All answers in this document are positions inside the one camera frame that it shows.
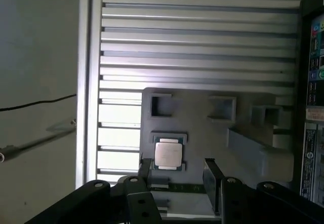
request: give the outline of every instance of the wall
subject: wall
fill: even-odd
[[[0,107],[76,92],[78,0],[0,0]],[[76,99],[0,113],[0,147],[49,135]],[[75,135],[0,164],[0,223],[23,223],[74,189]]]

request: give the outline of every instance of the screw hole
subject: screw hole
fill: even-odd
[[[102,187],[103,186],[103,183],[101,183],[101,182],[97,182],[96,184],[95,184],[95,187],[96,188],[100,188],[100,187]]]
[[[149,217],[149,214],[147,212],[143,212],[142,217]]]
[[[233,200],[233,201],[232,201],[232,204],[233,204],[233,205],[238,205],[238,204],[239,204],[239,201],[238,201],[238,200]]]
[[[240,212],[238,212],[238,211],[235,211],[235,212],[233,213],[233,217],[234,217],[235,219],[239,220],[239,219],[241,219],[241,218],[242,218],[242,215],[241,215],[241,213],[240,213]]]

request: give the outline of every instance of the black cable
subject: black cable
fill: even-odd
[[[36,102],[32,102],[32,103],[25,104],[25,105],[20,105],[20,106],[0,108],[0,111],[11,111],[11,110],[21,109],[21,108],[28,107],[28,106],[34,106],[34,105],[37,105],[37,104],[54,103],[54,102],[62,101],[62,100],[65,100],[65,99],[68,99],[68,98],[71,98],[71,97],[75,97],[75,96],[76,96],[76,94],[72,94],[72,95],[64,96],[62,98],[55,99],[55,100],[36,101]]]

